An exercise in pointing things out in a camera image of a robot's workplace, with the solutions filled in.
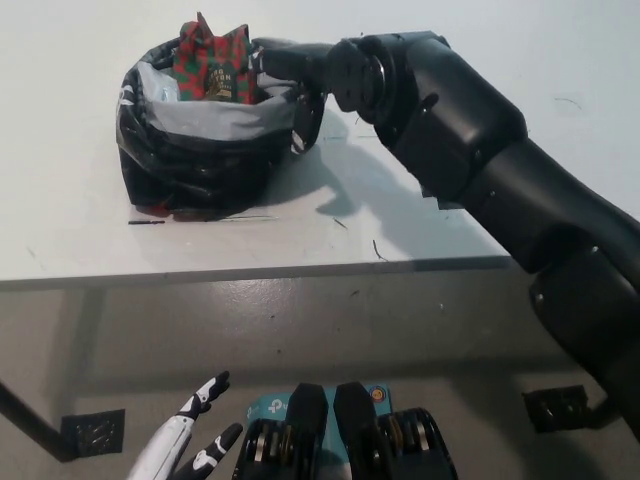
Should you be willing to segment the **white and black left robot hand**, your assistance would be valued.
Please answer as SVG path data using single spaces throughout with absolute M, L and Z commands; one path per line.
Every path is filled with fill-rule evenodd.
M 154 433 L 127 479 L 207 479 L 240 437 L 241 424 L 232 423 L 182 467 L 177 465 L 192 438 L 196 420 L 229 386 L 229 372 L 223 371 L 196 390 Z

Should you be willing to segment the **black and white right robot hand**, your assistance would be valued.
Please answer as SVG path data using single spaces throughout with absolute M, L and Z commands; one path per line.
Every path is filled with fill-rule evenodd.
M 291 83 L 296 91 L 292 151 L 307 152 L 316 142 L 328 95 L 353 112 L 373 105 L 384 88 L 382 68 L 355 42 L 291 43 L 253 41 L 251 68 L 259 75 Z

